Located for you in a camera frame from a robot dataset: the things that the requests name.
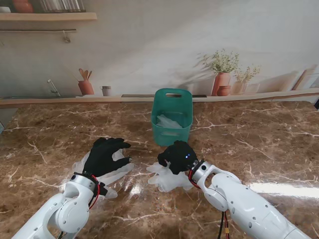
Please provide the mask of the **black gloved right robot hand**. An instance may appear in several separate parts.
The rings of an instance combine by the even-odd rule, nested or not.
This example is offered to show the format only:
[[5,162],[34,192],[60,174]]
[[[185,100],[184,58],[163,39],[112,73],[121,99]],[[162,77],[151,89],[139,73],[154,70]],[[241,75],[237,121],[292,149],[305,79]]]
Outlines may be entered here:
[[193,167],[197,156],[187,142],[177,140],[158,155],[158,162],[161,166],[167,167],[174,175],[185,172]]

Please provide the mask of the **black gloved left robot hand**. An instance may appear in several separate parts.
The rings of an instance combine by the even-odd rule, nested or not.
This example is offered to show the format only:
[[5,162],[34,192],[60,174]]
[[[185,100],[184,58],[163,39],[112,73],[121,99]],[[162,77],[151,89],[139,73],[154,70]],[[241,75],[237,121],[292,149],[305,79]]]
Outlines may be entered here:
[[120,149],[130,147],[131,145],[125,142],[123,138],[106,139],[101,137],[97,139],[93,143],[82,173],[93,175],[97,178],[118,170],[129,164],[132,159],[130,157],[123,157],[114,161],[112,158],[113,154]]

